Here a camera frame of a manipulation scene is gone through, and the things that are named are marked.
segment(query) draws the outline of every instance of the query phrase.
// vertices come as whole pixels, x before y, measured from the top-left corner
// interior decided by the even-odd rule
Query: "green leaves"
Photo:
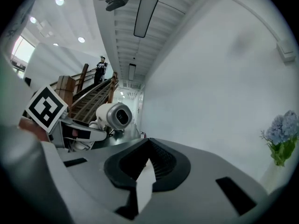
[[[268,147],[271,150],[271,157],[274,159],[274,162],[277,166],[285,166],[285,161],[290,158],[295,149],[297,139],[297,136],[295,136],[288,141],[279,143],[277,145],[268,143]]]

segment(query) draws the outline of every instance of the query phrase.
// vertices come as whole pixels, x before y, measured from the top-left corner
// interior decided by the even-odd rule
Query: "person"
[[[93,69],[96,70],[94,75],[94,85],[98,85],[104,81],[106,69],[107,63],[105,62],[105,57],[101,56],[101,61],[97,64],[97,67]]]

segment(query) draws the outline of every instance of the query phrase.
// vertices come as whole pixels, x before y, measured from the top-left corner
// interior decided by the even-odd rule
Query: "ceiling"
[[[36,0],[31,15],[37,23],[28,21],[25,33],[29,31],[39,42],[58,43],[92,56],[106,56],[107,59],[93,0],[65,0],[62,6],[58,6],[55,0]],[[85,43],[80,43],[78,37],[85,38]]]
[[[94,0],[103,42],[111,64],[118,66],[115,70],[122,79],[123,88],[140,89],[160,50],[195,1],[159,0],[145,38],[139,38],[133,33],[140,0],[129,0],[112,12],[104,10],[104,1]],[[130,63],[136,64],[133,81],[128,80]]]

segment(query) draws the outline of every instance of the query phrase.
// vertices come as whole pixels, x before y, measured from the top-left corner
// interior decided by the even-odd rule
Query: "black slot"
[[[85,158],[79,158],[79,159],[74,159],[74,160],[69,160],[69,161],[65,161],[64,165],[68,168],[80,163],[84,163],[87,162],[87,160]]]
[[[229,177],[216,179],[216,182],[240,216],[256,206],[256,203]]]

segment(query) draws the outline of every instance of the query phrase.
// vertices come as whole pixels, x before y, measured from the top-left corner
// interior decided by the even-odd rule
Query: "blue hydrangea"
[[[294,111],[288,111],[285,115],[278,115],[264,136],[272,140],[273,144],[286,142],[298,133],[298,118]]]

